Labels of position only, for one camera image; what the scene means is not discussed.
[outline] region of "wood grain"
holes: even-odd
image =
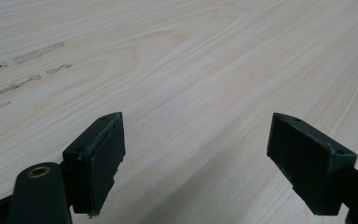
[[[0,1],[0,199],[114,111],[127,156],[74,223],[343,223],[266,152],[281,112],[358,153],[358,0]]]

